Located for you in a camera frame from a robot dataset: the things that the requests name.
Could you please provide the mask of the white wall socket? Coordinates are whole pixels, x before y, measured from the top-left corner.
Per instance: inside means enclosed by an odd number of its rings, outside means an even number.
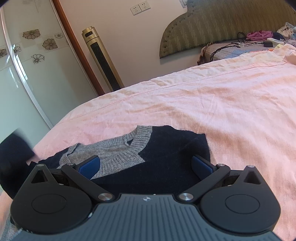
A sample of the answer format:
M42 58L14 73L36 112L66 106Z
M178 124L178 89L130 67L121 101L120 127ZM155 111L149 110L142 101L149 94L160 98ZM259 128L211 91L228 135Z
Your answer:
M146 11L148 9L150 9L151 6L150 4L148 3L148 1L143 1L135 6L132 6L130 8L130 11L132 12L132 14L135 16L143 11Z

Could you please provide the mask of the brown wooden wardrobe frame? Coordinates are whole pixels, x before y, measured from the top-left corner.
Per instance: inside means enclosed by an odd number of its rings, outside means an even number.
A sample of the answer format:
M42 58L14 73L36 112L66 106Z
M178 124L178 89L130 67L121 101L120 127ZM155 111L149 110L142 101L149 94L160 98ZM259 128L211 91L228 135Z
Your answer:
M62 8L62 5L60 4L60 1L58 0L53 0L52 1L54 9L57 12L57 15L59 17L59 20L61 21L61 24L65 30L65 33L67 34L69 41L70 41L70 45L73 47L74 52L76 54L76 56L79 59L79 62L82 64L82 67L87 75L87 77L89 78L91 85L94 87L95 92L101 96L104 95L105 92L103 90L103 88L101 87L98 79L96 78L91 66L88 63L88 60L86 59L76 37L75 34L69 24L69 21L64 13L64 10Z

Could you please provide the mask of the gold tower fan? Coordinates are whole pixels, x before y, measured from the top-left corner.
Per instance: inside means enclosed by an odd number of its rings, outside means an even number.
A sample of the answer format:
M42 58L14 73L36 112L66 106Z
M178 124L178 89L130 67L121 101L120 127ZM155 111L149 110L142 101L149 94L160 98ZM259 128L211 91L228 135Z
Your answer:
M82 37L110 91L124 88L125 86L95 27L90 26L84 29Z

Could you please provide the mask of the pile of light clothes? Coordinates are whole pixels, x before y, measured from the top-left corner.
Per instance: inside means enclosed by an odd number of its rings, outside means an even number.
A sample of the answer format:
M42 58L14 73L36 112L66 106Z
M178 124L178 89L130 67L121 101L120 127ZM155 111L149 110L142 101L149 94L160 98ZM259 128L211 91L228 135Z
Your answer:
M283 27L278 29L273 33L273 38L279 41L283 41L284 43L296 45L296 31L295 26L286 22Z

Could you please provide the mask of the magenta garment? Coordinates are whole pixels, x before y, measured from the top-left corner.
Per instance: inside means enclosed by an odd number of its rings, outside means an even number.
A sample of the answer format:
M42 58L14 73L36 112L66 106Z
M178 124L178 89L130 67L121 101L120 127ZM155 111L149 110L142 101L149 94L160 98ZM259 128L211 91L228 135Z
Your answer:
M246 36L246 39L248 41L266 41L268 38L273 37L273 32L272 31L256 31L256 32L251 32L248 33Z

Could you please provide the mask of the pink bed sheet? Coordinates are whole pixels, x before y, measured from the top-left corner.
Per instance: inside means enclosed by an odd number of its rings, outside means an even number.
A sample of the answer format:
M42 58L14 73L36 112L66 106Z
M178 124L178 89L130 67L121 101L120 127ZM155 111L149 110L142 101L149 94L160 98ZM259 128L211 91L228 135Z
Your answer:
M121 193L97 202L61 168L41 163L137 126L204 133L209 162L229 166L229 177L194 203L178 201L180 193ZM295 240L295 47L194 66L97 97L32 150L37 158L15 198L1 195L1 240Z

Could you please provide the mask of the olive green padded headboard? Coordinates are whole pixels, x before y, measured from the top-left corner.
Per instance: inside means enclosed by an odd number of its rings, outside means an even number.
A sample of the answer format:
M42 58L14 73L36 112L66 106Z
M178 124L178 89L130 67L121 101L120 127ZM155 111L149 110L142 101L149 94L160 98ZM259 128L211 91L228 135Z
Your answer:
M295 8L285 1L188 1L187 12L166 27L159 57L234 40L239 32L275 32L286 22L295 24Z

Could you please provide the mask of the black sleeve of person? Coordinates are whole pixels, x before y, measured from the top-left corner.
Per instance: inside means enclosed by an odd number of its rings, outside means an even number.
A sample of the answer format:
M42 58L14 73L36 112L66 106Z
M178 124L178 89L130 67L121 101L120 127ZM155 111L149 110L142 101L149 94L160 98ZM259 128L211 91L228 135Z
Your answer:
M18 131L1 142L1 187L14 199L30 174L30 162L37 156Z

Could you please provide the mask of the glass wardrobe sliding door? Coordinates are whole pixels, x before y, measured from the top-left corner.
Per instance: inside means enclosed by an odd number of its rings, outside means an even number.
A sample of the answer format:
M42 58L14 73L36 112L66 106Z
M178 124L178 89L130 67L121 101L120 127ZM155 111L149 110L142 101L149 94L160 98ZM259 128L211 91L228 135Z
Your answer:
M1 138L36 145L67 113L97 97L51 1L1 8Z

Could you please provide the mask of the grey and navy knit sweater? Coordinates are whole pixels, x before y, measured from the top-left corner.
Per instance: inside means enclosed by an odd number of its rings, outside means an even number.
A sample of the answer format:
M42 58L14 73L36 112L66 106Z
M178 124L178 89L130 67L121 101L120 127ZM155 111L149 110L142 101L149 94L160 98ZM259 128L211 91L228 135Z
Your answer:
M204 133L171 126L137 126L120 137L89 145L74 144L41 163L56 169L98 156L100 169L91 180L114 195L177 195L200 180L192 169L194 155L210 160Z

